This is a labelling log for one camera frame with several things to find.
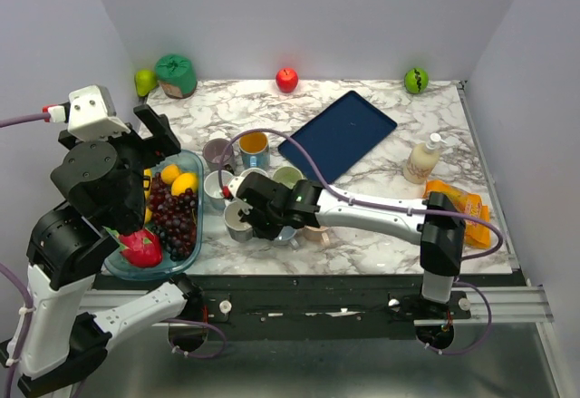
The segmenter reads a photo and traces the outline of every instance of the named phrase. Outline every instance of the glass dish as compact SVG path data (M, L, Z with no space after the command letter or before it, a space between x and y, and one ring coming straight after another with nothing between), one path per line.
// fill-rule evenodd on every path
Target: glass dish
M170 164L176 164L183 172L196 173L198 175L198 226L196 245L193 247L191 255L178 262L169 258L169 254L163 250L163 261L153 268L139 268L131 265L127 259L121 255L118 249L105 259L105 267L118 278L123 280L160 280L167 279L175 274L182 273L196 260L201 250L201 234L203 224L203 163L195 153L189 150L182 150L181 153L166 158L161 164L152 169L153 174L162 171Z

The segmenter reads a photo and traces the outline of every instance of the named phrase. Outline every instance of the pear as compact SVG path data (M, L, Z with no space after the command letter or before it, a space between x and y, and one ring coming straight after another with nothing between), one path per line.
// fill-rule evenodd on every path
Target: pear
M135 87L139 97L145 97L157 87L157 77L152 70L141 69L135 73Z

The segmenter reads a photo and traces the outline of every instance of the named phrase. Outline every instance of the snack bag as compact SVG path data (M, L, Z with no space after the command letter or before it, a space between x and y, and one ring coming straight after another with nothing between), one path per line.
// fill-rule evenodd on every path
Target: snack bag
M478 194L470 194L463 189L452 187L442 180L430 180L425 187L423 198L426 199L433 191L445 194L459 212L489 221L489 208L482 205L481 197ZM489 248L491 246L488 228L473 221L466 220L465 223L465 242L469 246L475 248Z

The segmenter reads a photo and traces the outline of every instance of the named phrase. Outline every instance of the green apple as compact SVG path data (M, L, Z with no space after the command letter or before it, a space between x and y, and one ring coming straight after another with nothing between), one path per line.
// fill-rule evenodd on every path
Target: green apple
M410 69L407 74L405 74L405 88L411 94L419 94L425 91L427 84L429 83L429 76L427 72L419 67Z
M141 69L135 73L135 87L139 97L145 97L157 87L157 76L152 70Z

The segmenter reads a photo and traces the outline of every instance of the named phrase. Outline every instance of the white wall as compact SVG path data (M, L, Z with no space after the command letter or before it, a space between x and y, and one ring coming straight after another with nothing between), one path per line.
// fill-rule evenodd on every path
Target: white wall
M133 67L100 0L0 0L0 22L0 118L39 112L92 83L106 85L127 118ZM0 261L20 277L31 229L62 201L49 178L65 154L61 129L37 122L0 130ZM0 277L1 340L12 337L20 305Z
M141 67L184 53L204 78L465 79L512 0L102 0Z
M515 0L467 95L524 270L580 391L580 0Z

